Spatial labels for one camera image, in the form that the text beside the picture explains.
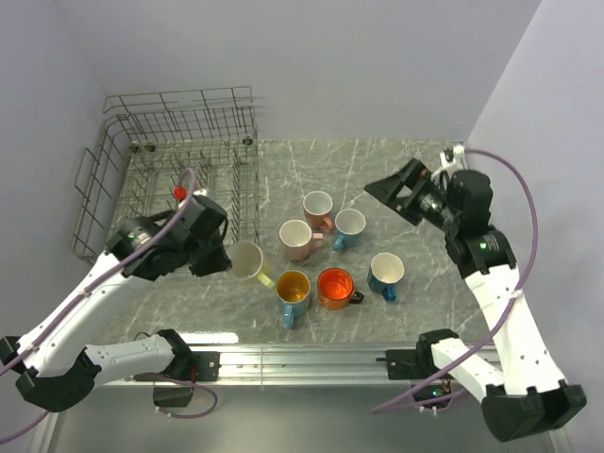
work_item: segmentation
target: wire rack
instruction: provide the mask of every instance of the wire rack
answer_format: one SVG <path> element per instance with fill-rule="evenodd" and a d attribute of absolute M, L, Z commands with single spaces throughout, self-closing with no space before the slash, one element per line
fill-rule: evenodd
<path fill-rule="evenodd" d="M 226 243 L 260 243 L 258 132 L 250 87 L 109 96 L 99 144 L 86 149 L 72 250 L 94 260 L 124 220 L 175 209 L 183 168 L 229 218 Z"/>

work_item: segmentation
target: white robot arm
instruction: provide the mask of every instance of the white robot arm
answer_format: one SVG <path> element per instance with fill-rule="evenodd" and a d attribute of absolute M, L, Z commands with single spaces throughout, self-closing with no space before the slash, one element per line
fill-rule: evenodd
<path fill-rule="evenodd" d="M 153 372 L 175 379 L 191 375 L 191 349 L 171 329 L 160 330 L 138 342 L 87 344 L 125 301 L 158 277 L 184 265 L 198 277 L 225 271 L 230 266 L 223 248 L 227 214 L 198 192 L 182 218 L 158 243 L 88 293 L 92 282 L 158 234 L 157 222 L 167 223 L 174 215 L 173 211 L 165 211 L 128 220 L 109 240 L 107 250 L 87 276 L 44 321 L 21 337 L 0 340 L 0 361 L 5 365 L 28 352 L 22 363 L 12 367 L 21 375 L 16 385 L 25 401 L 48 411 L 65 411 L 94 387 L 116 379 Z M 85 296 L 84 300 L 63 314 L 79 294 Z M 48 336 L 32 348 L 41 332 L 57 321 Z"/>
<path fill-rule="evenodd" d="M 449 374 L 480 402 L 487 427 L 502 442 L 560 428 L 586 405 L 585 393 L 580 385 L 568 384 L 545 347 L 524 294 L 515 290 L 516 259 L 505 235 L 489 224 L 490 179 L 458 168 L 464 166 L 459 152 L 450 158 L 457 161 L 450 168 L 457 170 L 452 177 L 435 178 L 421 161 L 412 159 L 365 190 L 412 224 L 427 220 L 445 234 L 447 254 L 478 301 L 489 329 L 500 327 L 493 340 L 501 370 L 477 355 L 467 357 L 473 351 L 452 330 L 426 332 L 415 351 L 417 368 L 425 377 L 416 391 Z M 405 187 L 411 194 L 398 197 Z M 385 411 L 413 391 L 375 411 Z"/>

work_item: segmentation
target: cable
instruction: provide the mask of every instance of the cable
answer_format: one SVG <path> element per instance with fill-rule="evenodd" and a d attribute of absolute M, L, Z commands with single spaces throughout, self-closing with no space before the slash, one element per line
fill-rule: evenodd
<path fill-rule="evenodd" d="M 98 288 L 102 283 L 107 281 L 109 278 L 113 277 L 115 274 L 120 272 L 122 269 L 127 267 L 130 263 L 140 258 L 146 252 L 148 252 L 153 246 L 155 246 L 168 232 L 172 229 L 172 227 L 180 221 L 182 216 L 185 213 L 185 210 L 191 204 L 193 200 L 193 192 L 195 189 L 195 179 L 196 174 L 193 168 L 185 168 L 183 174 L 187 174 L 189 176 L 189 191 L 187 192 L 187 196 L 185 197 L 180 209 L 174 214 L 174 216 L 164 225 L 158 234 L 153 236 L 148 242 L 146 242 L 141 248 L 134 251 L 131 255 L 128 255 L 123 260 L 118 262 L 115 266 L 110 268 L 107 272 L 96 278 L 90 285 L 84 288 L 79 294 L 74 296 L 74 298 L 65 306 L 65 308 L 59 313 L 59 315 L 53 319 L 48 326 L 42 331 L 40 336 L 34 340 L 31 345 L 27 347 L 21 354 L 15 357 L 12 361 L 7 363 L 2 369 L 0 369 L 0 377 L 5 375 L 9 370 L 12 369 L 13 366 L 22 362 L 27 357 L 31 355 L 31 353 L 42 344 L 42 342 L 50 335 L 50 333 L 57 328 L 57 326 L 67 317 L 67 315 L 80 303 L 82 300 L 86 299 L 96 288 Z"/>
<path fill-rule="evenodd" d="M 15 439 L 23 436 L 24 434 L 29 432 L 31 429 L 35 428 L 44 418 L 46 418 L 46 415 L 48 415 L 49 413 L 50 413 L 49 411 L 42 412 L 37 419 L 35 419 L 33 422 L 31 422 L 26 427 L 21 428 L 17 432 L 13 432 L 9 436 L 0 439 L 0 445 L 8 444 L 9 442 L 12 442 Z"/>
<path fill-rule="evenodd" d="M 203 390 L 207 394 L 210 394 L 211 397 L 214 399 L 214 401 L 211 403 L 211 406 L 209 409 L 206 409 L 203 412 L 193 413 L 191 415 L 172 413 L 172 412 L 168 411 L 167 409 L 157 408 L 159 412 L 164 413 L 171 418 L 178 418 L 180 420 L 193 420 L 195 418 L 205 417 L 206 415 L 209 415 L 214 409 L 216 409 L 216 406 L 218 406 L 218 394 L 216 394 L 216 392 L 214 392 L 210 387 L 208 387 L 206 385 L 201 385 L 201 384 L 198 384 L 197 382 L 187 382 L 185 380 L 172 379 L 171 377 L 166 377 L 166 376 L 160 375 L 158 373 L 152 373 L 151 376 L 153 376 L 157 379 L 167 380 L 168 382 L 172 382 L 174 384 L 184 385 L 184 386 L 188 386 L 188 387 L 194 387 L 195 389 Z"/>
<path fill-rule="evenodd" d="M 527 267 L 522 272 L 520 278 L 518 279 L 518 283 L 516 284 L 516 286 L 514 288 L 515 291 L 518 291 L 524 286 L 525 282 L 527 281 L 527 278 L 529 277 L 530 271 L 532 270 L 532 266 L 535 263 L 535 258 L 537 257 L 537 245 L 539 242 L 539 226 L 538 226 L 538 222 L 537 222 L 537 209 L 535 209 L 535 203 L 532 198 L 532 194 L 530 193 L 529 185 L 524 180 L 522 175 L 520 175 L 520 172 L 518 172 L 518 170 L 511 163 L 509 163 L 507 160 L 501 158 L 500 156 L 490 153 L 488 151 L 482 151 L 482 150 L 478 150 L 478 149 L 466 149 L 465 152 L 470 153 L 470 154 L 478 154 L 481 156 L 487 156 L 489 158 L 497 160 L 498 162 L 500 162 L 503 165 L 505 165 L 506 167 L 508 167 L 512 171 L 512 173 L 514 173 L 514 175 L 520 182 L 520 185 L 522 186 L 522 189 L 524 190 L 525 195 L 527 196 L 528 208 L 530 209 L 530 220 L 532 222 L 532 245 L 530 248 L 530 256 L 528 258 Z M 461 363 L 466 361 L 468 358 L 472 357 L 474 354 L 479 352 L 483 346 L 485 346 L 487 343 L 489 343 L 494 338 L 494 336 L 497 334 L 497 332 L 506 323 L 506 321 L 508 320 L 508 316 L 510 316 L 510 313 L 512 312 L 513 304 L 514 304 L 515 300 L 516 300 L 515 297 L 512 297 L 508 301 L 508 305 L 503 310 L 503 313 L 501 313 L 501 317 L 499 318 L 497 323 L 494 325 L 494 327 L 489 331 L 489 333 L 486 334 L 486 336 L 482 340 L 480 340 L 478 343 L 476 343 L 474 346 L 472 346 L 470 349 L 468 349 L 464 354 L 460 355 L 454 361 L 449 363 L 447 366 L 442 368 L 440 371 L 438 371 L 437 373 L 434 373 L 432 376 L 427 377 L 426 379 L 422 380 L 416 386 L 411 387 L 406 392 L 386 401 L 385 403 L 375 406 L 372 409 L 372 413 L 381 413 L 381 412 L 385 412 L 385 411 L 390 411 L 390 409 L 392 407 L 395 407 L 396 404 L 400 403 L 405 398 L 407 398 L 410 395 L 427 387 L 429 384 L 432 383 L 433 380 L 442 378 L 449 371 L 453 370 L 455 367 L 459 366 Z"/>

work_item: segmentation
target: yellow mug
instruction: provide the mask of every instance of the yellow mug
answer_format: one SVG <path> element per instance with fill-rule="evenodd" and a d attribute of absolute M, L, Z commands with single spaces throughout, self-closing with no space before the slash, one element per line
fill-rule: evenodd
<path fill-rule="evenodd" d="M 238 280 L 257 278 L 268 289 L 275 288 L 275 282 L 269 277 L 271 266 L 264 257 L 260 247 L 249 241 L 234 243 L 226 251 L 232 267 L 228 273 Z"/>

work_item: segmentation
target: gray marble table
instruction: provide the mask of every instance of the gray marble table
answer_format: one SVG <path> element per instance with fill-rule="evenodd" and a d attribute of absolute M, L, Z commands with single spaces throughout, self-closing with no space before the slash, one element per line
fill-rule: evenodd
<path fill-rule="evenodd" d="M 222 343 L 382 343 L 413 342 L 419 333 L 451 327 L 466 342 L 486 332 L 478 304 L 445 253 L 443 235 L 433 226 L 411 226 L 364 193 L 362 187 L 386 177 L 412 157 L 439 166 L 447 142 L 391 140 L 263 140 L 260 144 L 260 242 L 273 274 L 298 269 L 315 283 L 328 267 L 342 267 L 365 293 L 361 305 L 324 310 L 316 300 L 295 328 L 281 326 L 275 292 L 257 282 L 239 283 L 222 274 L 194 278 L 179 272 L 159 279 L 124 308 L 102 330 L 96 343 L 130 341 L 139 331 L 174 328 L 189 339 Z M 367 218 L 361 243 L 341 253 L 335 239 L 306 260 L 282 258 L 278 229 L 290 219 L 304 219 L 305 193 L 322 190 L 334 201 L 334 215 L 354 207 Z M 371 258 L 387 251 L 405 263 L 398 301 L 387 304 L 369 291 Z"/>

